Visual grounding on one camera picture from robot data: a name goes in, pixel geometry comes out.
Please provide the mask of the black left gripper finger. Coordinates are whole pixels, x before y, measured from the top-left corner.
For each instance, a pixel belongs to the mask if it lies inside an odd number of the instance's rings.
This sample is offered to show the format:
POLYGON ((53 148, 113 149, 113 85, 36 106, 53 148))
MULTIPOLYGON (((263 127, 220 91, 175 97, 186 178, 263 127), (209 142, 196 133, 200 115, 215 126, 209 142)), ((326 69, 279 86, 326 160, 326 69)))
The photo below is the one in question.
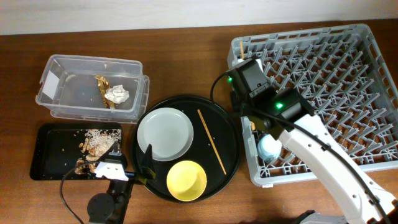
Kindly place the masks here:
POLYGON ((140 175, 144 180, 155 179, 155 169, 153 163, 152 145, 149 144, 146 148, 144 156, 140 163, 140 175))
POLYGON ((112 146, 102 155, 99 157, 100 161, 105 161, 109 159, 111 156, 118 156, 119 152, 119 143, 115 141, 112 146))

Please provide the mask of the food scraps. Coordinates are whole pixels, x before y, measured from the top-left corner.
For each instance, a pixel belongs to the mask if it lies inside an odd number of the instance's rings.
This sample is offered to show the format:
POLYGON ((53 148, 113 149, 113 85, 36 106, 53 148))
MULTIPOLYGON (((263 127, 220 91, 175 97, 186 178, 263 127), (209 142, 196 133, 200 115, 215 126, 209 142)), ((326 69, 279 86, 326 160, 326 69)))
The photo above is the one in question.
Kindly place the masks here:
POLYGON ((85 140, 78 145, 81 157, 77 159, 76 165, 97 161, 114 143, 117 146, 112 152, 121 152, 121 133, 120 129, 89 129, 84 134, 85 140))

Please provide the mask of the yellow bowl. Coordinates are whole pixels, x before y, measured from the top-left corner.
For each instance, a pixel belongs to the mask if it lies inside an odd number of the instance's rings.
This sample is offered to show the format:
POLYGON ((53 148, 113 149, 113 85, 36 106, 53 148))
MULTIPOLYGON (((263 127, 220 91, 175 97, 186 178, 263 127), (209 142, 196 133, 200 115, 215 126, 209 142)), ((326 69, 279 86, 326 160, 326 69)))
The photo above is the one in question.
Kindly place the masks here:
POLYGON ((175 199, 181 202, 191 202, 204 193, 207 176, 204 168, 198 163, 180 161, 170 168, 166 184, 175 199))

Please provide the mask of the light blue plastic cup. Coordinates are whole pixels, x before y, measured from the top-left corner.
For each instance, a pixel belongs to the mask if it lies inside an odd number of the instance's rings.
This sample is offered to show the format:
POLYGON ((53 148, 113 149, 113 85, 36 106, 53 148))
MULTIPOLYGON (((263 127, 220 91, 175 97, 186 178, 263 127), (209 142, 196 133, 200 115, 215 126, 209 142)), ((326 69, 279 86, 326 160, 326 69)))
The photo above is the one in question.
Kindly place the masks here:
POLYGON ((258 156, 266 163, 277 159, 282 151, 282 143, 275 140, 270 134, 260 138, 257 144, 258 156))

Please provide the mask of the white napkin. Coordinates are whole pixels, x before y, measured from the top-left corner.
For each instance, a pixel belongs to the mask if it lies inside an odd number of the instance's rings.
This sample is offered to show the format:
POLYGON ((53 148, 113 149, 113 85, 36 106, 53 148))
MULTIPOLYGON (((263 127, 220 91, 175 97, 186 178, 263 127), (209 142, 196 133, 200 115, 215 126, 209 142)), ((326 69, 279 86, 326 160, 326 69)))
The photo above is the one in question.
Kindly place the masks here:
POLYGON ((116 85, 106 90, 104 97, 115 104, 120 104, 129 98, 129 92, 122 85, 116 85))

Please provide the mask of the wooden chopstick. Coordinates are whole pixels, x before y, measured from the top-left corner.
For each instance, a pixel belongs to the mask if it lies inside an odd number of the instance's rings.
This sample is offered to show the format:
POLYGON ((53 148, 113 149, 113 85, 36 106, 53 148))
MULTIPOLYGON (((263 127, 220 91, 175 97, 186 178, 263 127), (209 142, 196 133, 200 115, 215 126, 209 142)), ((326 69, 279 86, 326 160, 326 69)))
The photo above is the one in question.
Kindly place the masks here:
POLYGON ((242 40, 239 42, 239 49, 240 49, 241 59, 244 60, 245 59, 245 55, 244 55, 244 45, 243 45, 242 40))
POLYGON ((206 134, 207 134, 207 136, 208 136, 208 139, 209 139, 210 144, 211 144, 211 146, 212 146, 212 148, 213 148, 213 150, 214 150, 214 153, 215 153, 216 158, 217 158, 217 160, 218 160, 218 162, 219 162, 219 164, 220 164, 220 167, 221 167, 221 169, 222 169, 224 175, 227 175, 226 169, 224 168, 223 162, 222 162, 221 157, 220 157, 220 155, 219 155, 219 153, 218 153, 218 150, 217 150, 217 148, 216 148, 216 146, 215 146, 215 144, 214 144, 213 138, 212 138, 212 136, 211 136, 211 134, 210 134, 210 132, 209 132, 208 126, 206 125, 206 122, 205 122, 205 119, 204 119, 204 117, 203 117, 203 115, 202 115, 202 113, 201 113, 201 110, 200 110, 200 109, 197 109, 197 113, 198 113, 198 115, 199 115, 199 117, 200 117, 201 123, 202 123, 202 125, 203 125, 203 127, 204 127, 204 129, 205 129, 205 132, 206 132, 206 134))

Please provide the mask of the gold foil wrapper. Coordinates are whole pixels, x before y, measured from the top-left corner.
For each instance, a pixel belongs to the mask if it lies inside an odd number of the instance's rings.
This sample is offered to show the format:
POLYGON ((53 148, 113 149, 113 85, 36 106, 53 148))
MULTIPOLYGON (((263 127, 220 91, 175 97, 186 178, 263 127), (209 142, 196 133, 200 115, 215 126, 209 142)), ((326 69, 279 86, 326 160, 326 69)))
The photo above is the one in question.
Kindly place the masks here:
POLYGON ((108 109, 115 109, 115 104, 112 101, 109 101, 105 97, 106 91, 108 89, 110 89, 110 85, 109 85, 107 79, 105 79, 105 77, 100 75, 100 74, 96 74, 95 75, 95 79, 98 82, 99 92, 101 93, 101 96, 102 96, 103 103, 104 103, 105 107, 107 107, 108 109))

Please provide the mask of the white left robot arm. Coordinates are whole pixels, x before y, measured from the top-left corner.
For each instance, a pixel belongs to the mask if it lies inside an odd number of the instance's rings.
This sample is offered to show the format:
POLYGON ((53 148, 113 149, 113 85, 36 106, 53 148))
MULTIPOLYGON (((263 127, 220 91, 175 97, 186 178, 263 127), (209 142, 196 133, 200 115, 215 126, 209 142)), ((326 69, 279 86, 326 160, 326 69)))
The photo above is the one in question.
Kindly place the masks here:
POLYGON ((146 185, 148 180, 155 178, 152 146, 148 145, 140 172, 128 172, 127 158, 117 152, 118 143, 114 143, 97 160, 95 174, 100 179, 109 180, 105 193, 94 195, 87 205, 90 223, 122 223, 131 198, 134 185, 146 185))

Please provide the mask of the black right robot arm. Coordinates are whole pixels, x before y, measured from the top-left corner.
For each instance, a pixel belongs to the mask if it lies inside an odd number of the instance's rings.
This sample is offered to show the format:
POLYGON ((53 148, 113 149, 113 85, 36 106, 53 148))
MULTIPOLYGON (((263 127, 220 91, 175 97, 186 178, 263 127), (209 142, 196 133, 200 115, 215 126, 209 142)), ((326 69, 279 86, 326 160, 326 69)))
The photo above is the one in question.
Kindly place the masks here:
POLYGON ((286 147, 316 175, 348 223, 397 223, 397 199, 375 183, 334 140, 314 107, 297 91, 269 87, 256 96, 234 87, 233 106, 256 120, 254 148, 270 164, 286 147))

